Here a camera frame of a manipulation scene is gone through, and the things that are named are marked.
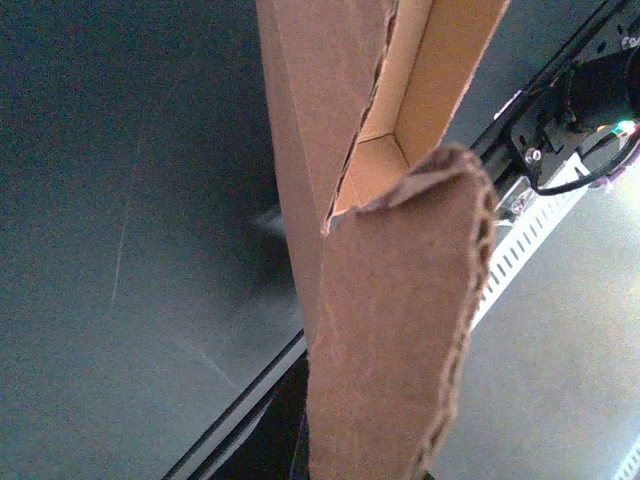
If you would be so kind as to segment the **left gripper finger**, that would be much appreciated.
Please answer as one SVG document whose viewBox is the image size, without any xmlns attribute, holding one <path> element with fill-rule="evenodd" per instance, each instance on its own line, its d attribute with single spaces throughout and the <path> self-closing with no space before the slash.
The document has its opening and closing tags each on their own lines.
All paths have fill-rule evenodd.
<svg viewBox="0 0 640 480">
<path fill-rule="evenodd" d="M 219 468 L 220 479 L 291 479 L 306 412 L 308 373 L 303 355 L 276 385 L 253 432 Z"/>
</svg>

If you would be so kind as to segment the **cardboard box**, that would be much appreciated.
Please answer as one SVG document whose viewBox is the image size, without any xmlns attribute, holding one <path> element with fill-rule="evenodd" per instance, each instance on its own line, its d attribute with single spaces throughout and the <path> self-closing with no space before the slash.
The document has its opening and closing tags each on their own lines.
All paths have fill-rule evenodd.
<svg viewBox="0 0 640 480">
<path fill-rule="evenodd" d="M 260 1 L 313 479 L 421 479 L 455 416 L 493 183 L 442 140 L 504 1 Z"/>
</svg>

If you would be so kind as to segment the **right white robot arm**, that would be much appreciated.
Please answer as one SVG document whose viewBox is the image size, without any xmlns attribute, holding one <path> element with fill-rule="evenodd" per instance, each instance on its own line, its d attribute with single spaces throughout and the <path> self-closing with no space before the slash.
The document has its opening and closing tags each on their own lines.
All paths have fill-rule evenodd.
<svg viewBox="0 0 640 480">
<path fill-rule="evenodd" d="M 572 67 L 559 82 L 556 120 L 572 133 L 639 118 L 639 48 Z"/>
</svg>

